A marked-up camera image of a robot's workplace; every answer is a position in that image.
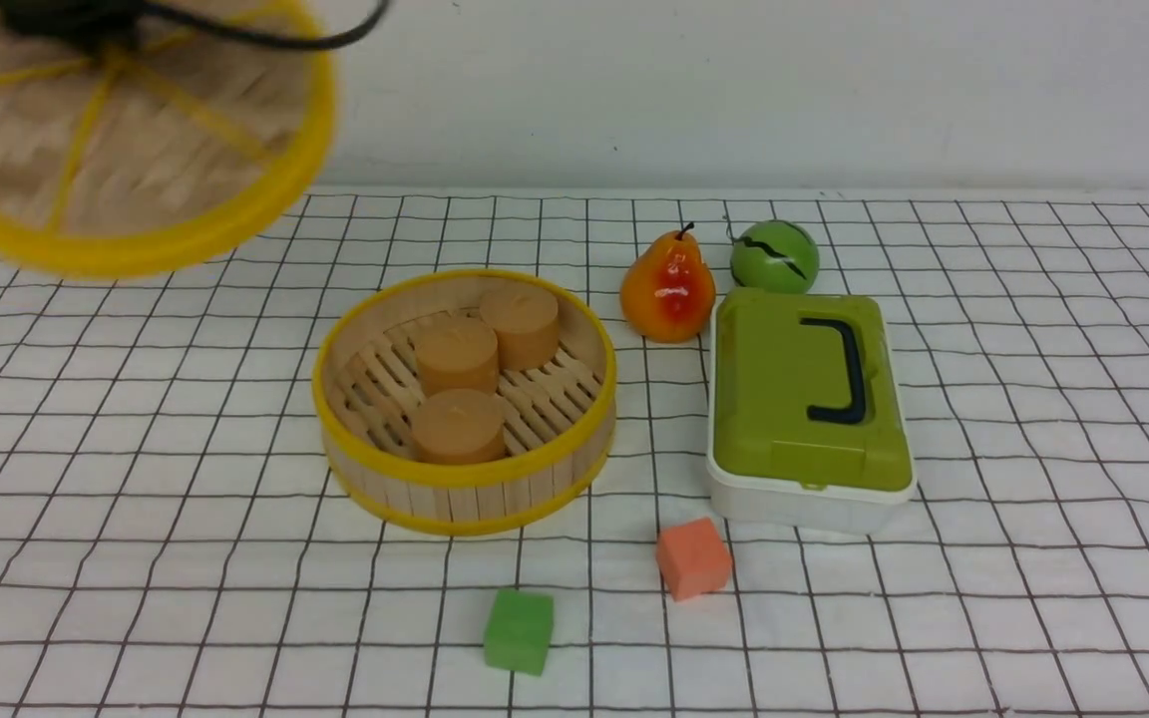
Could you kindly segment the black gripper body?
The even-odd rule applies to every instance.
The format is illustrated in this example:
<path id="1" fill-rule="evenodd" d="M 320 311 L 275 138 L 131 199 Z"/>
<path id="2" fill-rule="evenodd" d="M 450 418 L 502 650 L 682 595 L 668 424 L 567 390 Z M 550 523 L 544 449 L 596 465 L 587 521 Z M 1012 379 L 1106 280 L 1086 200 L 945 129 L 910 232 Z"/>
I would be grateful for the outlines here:
<path id="1" fill-rule="evenodd" d="M 0 26 L 72 49 L 134 49 L 147 9 L 147 1 L 0 1 Z"/>

